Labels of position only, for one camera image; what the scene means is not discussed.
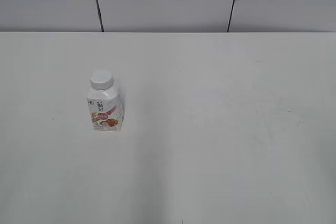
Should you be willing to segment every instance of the white bottle cap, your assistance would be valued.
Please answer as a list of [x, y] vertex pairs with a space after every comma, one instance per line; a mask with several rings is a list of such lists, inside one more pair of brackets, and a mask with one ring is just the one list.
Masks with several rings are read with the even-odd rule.
[[113, 77], [109, 71], [97, 70], [90, 77], [91, 87], [96, 90], [108, 89], [113, 85]]

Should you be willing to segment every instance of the strawberry image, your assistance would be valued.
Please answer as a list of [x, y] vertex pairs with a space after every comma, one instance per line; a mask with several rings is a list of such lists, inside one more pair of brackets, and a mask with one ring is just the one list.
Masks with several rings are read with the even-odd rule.
[[111, 127], [113, 127], [113, 126], [116, 126], [117, 124], [118, 124], [118, 120], [116, 120], [116, 119], [107, 119], [106, 120], [106, 122], [111, 126]]

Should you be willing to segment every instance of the fruit illustration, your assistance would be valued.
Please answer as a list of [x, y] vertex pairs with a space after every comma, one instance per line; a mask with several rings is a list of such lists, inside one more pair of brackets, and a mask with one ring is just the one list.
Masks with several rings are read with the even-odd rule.
[[106, 121], [101, 122], [100, 124], [102, 126], [114, 127], [118, 124], [118, 122], [119, 122], [118, 120], [110, 118], [110, 119], [107, 119]]

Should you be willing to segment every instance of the yogurt bottle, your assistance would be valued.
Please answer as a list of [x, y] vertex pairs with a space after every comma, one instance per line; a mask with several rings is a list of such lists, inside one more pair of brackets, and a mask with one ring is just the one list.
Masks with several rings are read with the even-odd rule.
[[90, 77], [86, 93], [94, 130], [119, 131], [124, 119], [124, 104], [119, 85], [109, 71], [97, 70]]

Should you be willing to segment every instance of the panel seam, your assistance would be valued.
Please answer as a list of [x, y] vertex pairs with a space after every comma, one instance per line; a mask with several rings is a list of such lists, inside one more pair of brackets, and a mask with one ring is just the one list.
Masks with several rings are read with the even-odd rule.
[[230, 13], [230, 19], [229, 19], [229, 23], [227, 24], [227, 33], [230, 31], [230, 25], [231, 25], [231, 19], [232, 19], [232, 13], [233, 13], [233, 9], [234, 9], [234, 6], [235, 6], [235, 2], [236, 0], [233, 0], [232, 1], [232, 6], [231, 6], [231, 13]]
[[96, 6], [97, 6], [97, 11], [98, 11], [98, 18], [99, 18], [99, 23], [100, 23], [100, 30], [104, 32], [104, 26], [103, 26], [103, 20], [101, 18], [101, 12], [100, 12], [100, 7], [99, 7], [99, 1], [96, 0]]

